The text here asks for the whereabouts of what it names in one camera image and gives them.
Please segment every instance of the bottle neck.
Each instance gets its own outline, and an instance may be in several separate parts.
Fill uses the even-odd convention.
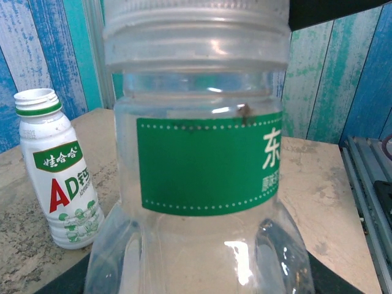
[[[56,112],[49,113],[47,115],[21,116],[21,121],[29,124],[46,124],[46,123],[52,123],[53,121],[57,121],[61,119],[63,116],[64,114],[61,112],[61,110],[58,110]]]
[[[216,73],[125,73],[123,89],[127,97],[143,96],[239,97],[270,96],[272,72]]]

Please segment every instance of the white plastic bottle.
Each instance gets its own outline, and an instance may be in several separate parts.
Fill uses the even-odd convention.
[[[53,241],[65,249],[91,244],[104,221],[69,119],[52,89],[14,95],[20,146]]]

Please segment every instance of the green bottle label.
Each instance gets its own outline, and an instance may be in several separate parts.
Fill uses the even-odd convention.
[[[137,119],[142,206],[179,216],[235,213],[279,182],[282,113],[225,119]]]
[[[33,156],[36,167],[39,170],[45,170],[50,173],[58,173],[66,170],[83,158],[77,141],[35,152]]]

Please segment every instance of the table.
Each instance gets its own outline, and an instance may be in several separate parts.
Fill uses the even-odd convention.
[[[119,197],[113,112],[72,123],[107,215]],[[279,196],[309,252],[364,293],[381,293],[337,145],[283,138]],[[19,146],[0,154],[0,293],[34,293],[90,250],[52,242]]]

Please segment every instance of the wood panel wallpaper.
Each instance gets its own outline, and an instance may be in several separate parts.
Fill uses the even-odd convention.
[[[102,106],[83,0],[0,0],[0,153],[19,143],[13,95],[56,90],[70,118]],[[283,134],[343,144],[392,132],[392,4],[293,32],[274,75]],[[121,76],[113,76],[119,97]]]

